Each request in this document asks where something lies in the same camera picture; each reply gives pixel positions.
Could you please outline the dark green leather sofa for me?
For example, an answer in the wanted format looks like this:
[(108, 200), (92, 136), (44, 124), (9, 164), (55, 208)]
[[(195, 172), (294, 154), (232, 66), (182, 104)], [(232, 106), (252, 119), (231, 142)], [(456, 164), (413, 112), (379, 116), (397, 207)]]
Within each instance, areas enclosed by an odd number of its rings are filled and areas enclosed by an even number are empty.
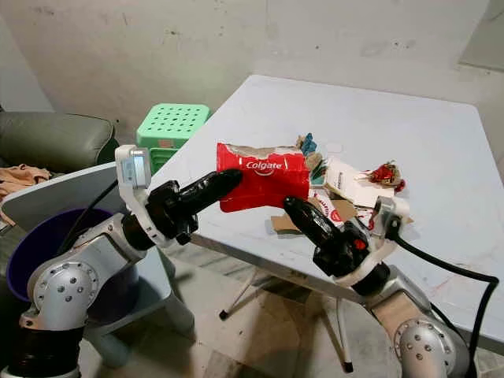
[[(0, 114), (2, 167), (31, 165), (57, 173), (79, 172), (113, 159), (118, 143), (114, 127), (104, 119), (75, 114), (7, 112)], [(4, 222), (16, 226), (2, 211)], [(2, 358), (3, 378), (80, 378), (80, 342), (85, 335), (86, 312), (71, 314), (78, 325), (68, 330), (30, 328), (13, 306), (11, 292), (2, 291), (1, 325), (11, 337)]]

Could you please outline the brown torn cardboard piece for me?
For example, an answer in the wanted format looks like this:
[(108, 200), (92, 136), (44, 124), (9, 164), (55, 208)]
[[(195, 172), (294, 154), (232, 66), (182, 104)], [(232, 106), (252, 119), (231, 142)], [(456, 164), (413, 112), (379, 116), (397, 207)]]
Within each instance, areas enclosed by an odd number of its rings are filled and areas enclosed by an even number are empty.
[[(325, 195), (314, 192), (309, 198), (314, 206), (321, 210), (324, 215), (331, 220), (337, 227), (341, 227), (343, 223), (348, 221), (350, 217), (360, 217), (362, 222), (367, 224), (369, 229), (370, 219), (373, 216), (374, 209), (367, 206), (356, 206), (348, 199), (336, 198), (332, 199)], [(272, 227), (277, 232), (298, 232), (298, 227), (292, 223), (291, 217), (288, 215), (271, 217)]]

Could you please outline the beige crumpled cloth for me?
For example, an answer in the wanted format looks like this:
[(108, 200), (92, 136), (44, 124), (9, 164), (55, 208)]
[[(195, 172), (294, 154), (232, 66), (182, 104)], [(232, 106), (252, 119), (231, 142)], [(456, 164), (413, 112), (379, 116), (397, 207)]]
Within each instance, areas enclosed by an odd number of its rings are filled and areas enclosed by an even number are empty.
[(47, 169), (31, 165), (16, 165), (0, 168), (0, 199), (13, 192), (25, 190), (26, 187), (50, 180), (53, 173)]

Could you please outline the white printed paper sheet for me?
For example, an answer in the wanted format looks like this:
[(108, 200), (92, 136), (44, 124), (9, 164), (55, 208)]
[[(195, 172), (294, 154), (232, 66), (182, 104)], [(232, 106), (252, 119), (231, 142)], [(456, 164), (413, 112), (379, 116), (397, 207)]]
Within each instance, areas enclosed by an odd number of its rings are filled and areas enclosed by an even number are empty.
[(348, 199), (356, 206), (374, 208), (379, 197), (392, 197), (388, 188), (368, 181), (368, 174), (354, 169), (348, 163), (330, 157), (326, 162), (324, 186), (333, 194)]

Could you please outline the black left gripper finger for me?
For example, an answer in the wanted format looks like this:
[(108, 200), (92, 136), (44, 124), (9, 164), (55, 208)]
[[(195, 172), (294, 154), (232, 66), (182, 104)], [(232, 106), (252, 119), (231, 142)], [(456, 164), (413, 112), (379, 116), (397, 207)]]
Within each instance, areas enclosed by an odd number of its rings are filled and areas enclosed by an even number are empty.
[(181, 202), (216, 202), (229, 195), (243, 180), (240, 169), (209, 172), (179, 192)]
[(184, 188), (184, 213), (197, 215), (238, 187), (240, 180), (199, 180)]

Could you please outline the red Colgate toothpaste box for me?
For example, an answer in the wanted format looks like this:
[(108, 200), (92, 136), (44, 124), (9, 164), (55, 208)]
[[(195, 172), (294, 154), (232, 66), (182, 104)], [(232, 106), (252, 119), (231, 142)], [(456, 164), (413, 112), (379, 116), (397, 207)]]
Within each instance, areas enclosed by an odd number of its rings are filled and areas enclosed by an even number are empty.
[(241, 183), (220, 200), (220, 211), (231, 213), (259, 206), (281, 208), (284, 199), (309, 197), (305, 155), (292, 146), (256, 148), (217, 144), (217, 169), (240, 169)]

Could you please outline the green plastic stool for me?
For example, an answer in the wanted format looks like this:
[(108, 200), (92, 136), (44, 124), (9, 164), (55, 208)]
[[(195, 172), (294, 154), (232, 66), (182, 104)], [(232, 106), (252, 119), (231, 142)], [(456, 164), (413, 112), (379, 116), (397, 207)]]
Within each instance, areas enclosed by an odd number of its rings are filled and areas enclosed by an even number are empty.
[(152, 176), (204, 125), (209, 107), (162, 103), (152, 106), (138, 126), (137, 145), (149, 150)]

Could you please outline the purple rubbish bin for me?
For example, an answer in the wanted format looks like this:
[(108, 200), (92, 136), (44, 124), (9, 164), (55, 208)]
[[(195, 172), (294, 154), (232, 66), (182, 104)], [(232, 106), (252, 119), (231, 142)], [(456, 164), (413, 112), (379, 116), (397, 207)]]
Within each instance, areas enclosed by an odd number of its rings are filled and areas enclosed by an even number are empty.
[[(57, 248), (76, 222), (82, 209), (65, 211), (48, 217), (37, 224), (17, 245), (5, 269), (6, 285), (11, 292), (12, 306), (26, 310), (29, 306), (28, 281), (35, 268), (54, 258)], [(96, 298), (100, 307), (132, 309), (139, 298), (139, 277), (136, 268), (130, 268), (109, 280)]]

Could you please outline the teal crumpled wrapper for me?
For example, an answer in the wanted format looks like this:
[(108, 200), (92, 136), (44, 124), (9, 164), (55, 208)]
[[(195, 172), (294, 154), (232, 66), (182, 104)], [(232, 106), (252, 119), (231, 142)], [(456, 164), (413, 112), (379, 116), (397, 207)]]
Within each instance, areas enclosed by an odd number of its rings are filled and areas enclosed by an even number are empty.
[(319, 176), (324, 171), (324, 158), (321, 152), (318, 151), (313, 134), (309, 132), (306, 135), (300, 135), (295, 146), (305, 156), (305, 165), (310, 169), (313, 176)]

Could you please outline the white folding table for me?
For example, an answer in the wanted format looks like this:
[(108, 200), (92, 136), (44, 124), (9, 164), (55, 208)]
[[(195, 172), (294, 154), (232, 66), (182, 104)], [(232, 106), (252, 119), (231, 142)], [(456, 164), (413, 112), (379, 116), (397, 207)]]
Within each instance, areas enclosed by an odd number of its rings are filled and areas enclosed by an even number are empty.
[[(201, 129), (152, 176), (187, 186), (217, 169), (219, 142), (287, 146), (313, 133), (318, 149), (359, 170), (393, 161), (399, 166), (413, 223), (402, 237), (446, 262), (500, 278), (481, 328), (480, 346), (504, 352), (504, 184), (475, 106), (249, 76)], [(360, 300), (313, 263), (316, 246), (302, 236), (280, 236), (260, 206), (222, 213), (217, 204), (198, 215), (192, 242), (236, 257), (327, 296)], [(485, 283), (467, 280), (397, 248), (385, 260), (399, 267), (456, 324), (469, 332)]]

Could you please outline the red crumpled wrapper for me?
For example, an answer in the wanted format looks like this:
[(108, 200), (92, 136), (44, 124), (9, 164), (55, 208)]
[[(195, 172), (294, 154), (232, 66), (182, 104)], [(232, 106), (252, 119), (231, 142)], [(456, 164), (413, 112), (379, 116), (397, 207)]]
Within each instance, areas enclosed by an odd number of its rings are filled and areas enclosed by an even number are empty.
[(393, 161), (383, 163), (378, 169), (367, 172), (368, 181), (377, 183), (379, 186), (392, 188), (394, 192), (401, 192), (406, 187), (400, 169)]

